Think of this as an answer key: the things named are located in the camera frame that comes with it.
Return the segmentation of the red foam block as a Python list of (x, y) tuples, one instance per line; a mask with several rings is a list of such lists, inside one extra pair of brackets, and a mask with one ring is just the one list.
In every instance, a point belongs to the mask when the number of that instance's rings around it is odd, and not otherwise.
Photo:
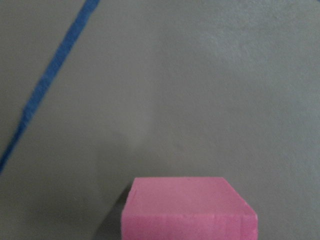
[(258, 215), (223, 177), (136, 177), (123, 240), (256, 240)]

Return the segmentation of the brown paper table cover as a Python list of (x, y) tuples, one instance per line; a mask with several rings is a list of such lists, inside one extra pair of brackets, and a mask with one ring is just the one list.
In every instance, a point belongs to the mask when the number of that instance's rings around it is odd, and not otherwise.
[(160, 176), (224, 177), (259, 239), (319, 239), (319, 1), (100, 1), (0, 174), (0, 237), (118, 240)]

